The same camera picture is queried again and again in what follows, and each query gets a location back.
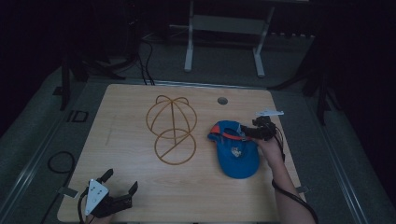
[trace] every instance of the table top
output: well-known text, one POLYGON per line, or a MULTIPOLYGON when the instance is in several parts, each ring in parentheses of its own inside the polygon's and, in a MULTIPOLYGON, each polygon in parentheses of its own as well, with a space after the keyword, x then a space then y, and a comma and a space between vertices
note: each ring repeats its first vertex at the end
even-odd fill
MULTIPOLYGON (((262 154, 255 175, 233 179, 221 171, 216 145, 207 139, 219 120, 253 127, 264 108, 276 109, 269 91, 109 85, 69 188, 82 192, 90 179, 112 168, 104 184, 110 196, 125 195, 135 181, 139 185, 133 207, 114 221, 277 221, 271 170, 262 154), (219 104, 220 97, 228 103, 219 104)), ((271 120, 283 132, 279 117, 271 120)), ((291 179, 300 186, 286 136, 284 151, 291 179)), ((77 207, 77 199, 64 197, 58 218, 78 221, 77 207)))

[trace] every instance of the circular hole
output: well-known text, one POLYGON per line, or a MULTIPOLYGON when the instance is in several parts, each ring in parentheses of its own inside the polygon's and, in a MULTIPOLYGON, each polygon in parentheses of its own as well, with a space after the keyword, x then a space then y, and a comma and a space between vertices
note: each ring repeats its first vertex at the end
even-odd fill
POLYGON ((218 103, 221 104, 221 105, 227 105, 228 100, 225 97, 219 97, 218 103))

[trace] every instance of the white metal frame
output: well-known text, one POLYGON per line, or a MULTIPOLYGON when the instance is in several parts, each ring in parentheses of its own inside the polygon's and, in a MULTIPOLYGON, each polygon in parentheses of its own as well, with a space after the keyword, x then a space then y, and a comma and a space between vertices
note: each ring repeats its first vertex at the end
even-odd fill
POLYGON ((257 76, 264 77, 264 68, 262 66, 262 45, 267 36, 268 28, 271 19, 274 15, 274 7, 270 7, 265 21, 240 19, 240 18, 226 18, 206 15, 194 15, 193 0, 190 0, 190 18, 189 18, 189 43, 187 46, 186 62, 184 64, 184 71, 190 72, 192 68, 192 54, 193 54, 193 31, 206 30, 218 31, 238 34, 260 35, 260 42, 256 48, 253 48, 253 57, 256 64, 257 76))

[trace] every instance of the blue baseball cap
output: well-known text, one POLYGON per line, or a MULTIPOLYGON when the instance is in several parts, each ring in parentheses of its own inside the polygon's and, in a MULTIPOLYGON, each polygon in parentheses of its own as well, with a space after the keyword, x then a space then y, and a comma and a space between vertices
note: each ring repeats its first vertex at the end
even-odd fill
POLYGON ((216 142, 219 165, 229 177, 243 179, 256 173, 260 164, 257 144, 232 120, 217 122, 207 136, 216 142))

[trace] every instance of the human hand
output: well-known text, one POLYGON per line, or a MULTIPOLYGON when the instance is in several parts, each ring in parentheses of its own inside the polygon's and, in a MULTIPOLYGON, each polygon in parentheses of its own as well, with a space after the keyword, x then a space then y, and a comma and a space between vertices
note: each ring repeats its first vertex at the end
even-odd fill
POLYGON ((282 151, 274 137, 268 141, 264 141, 263 139, 254 139, 254 141, 259 145, 259 148, 262 150, 262 154, 264 155, 264 158, 267 159, 268 165, 271 169, 274 170, 277 166, 284 164, 282 151))
POLYGON ((93 215, 89 214, 85 218, 85 224, 109 224, 111 219, 114 217, 114 214, 111 214, 108 217, 94 217, 93 215))

